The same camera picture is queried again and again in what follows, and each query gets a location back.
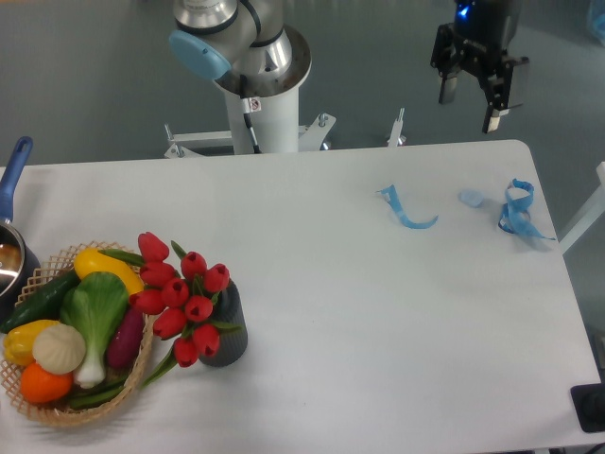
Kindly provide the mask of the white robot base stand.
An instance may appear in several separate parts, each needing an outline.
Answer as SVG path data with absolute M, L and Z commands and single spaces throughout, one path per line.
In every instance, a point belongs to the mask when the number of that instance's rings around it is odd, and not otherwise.
M 299 89 L 276 96 L 244 97 L 223 92 L 229 119 L 226 131 L 174 134 L 164 126 L 169 159 L 199 157 L 215 148 L 235 155 L 294 153 L 330 148 L 328 136 L 337 118 L 321 112 L 308 125 L 299 123 Z

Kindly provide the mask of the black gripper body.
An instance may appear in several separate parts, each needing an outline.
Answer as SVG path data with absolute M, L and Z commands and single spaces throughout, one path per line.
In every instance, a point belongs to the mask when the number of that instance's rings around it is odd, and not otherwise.
M 431 66 L 442 79 L 465 72 L 476 79 L 527 80 L 529 59 L 508 52 L 521 10 L 520 1 L 457 1 L 454 20 L 438 28 Z

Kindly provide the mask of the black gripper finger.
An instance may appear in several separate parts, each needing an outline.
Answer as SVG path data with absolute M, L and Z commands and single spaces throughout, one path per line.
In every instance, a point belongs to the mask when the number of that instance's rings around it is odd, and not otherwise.
M 479 86 L 487 101 L 482 131 L 494 132 L 503 116 L 523 104 L 523 65 L 505 63 L 493 76 L 481 76 Z
M 440 104 L 452 103 L 456 98 L 458 87 L 458 72 L 440 72 L 441 87 L 439 94 Z

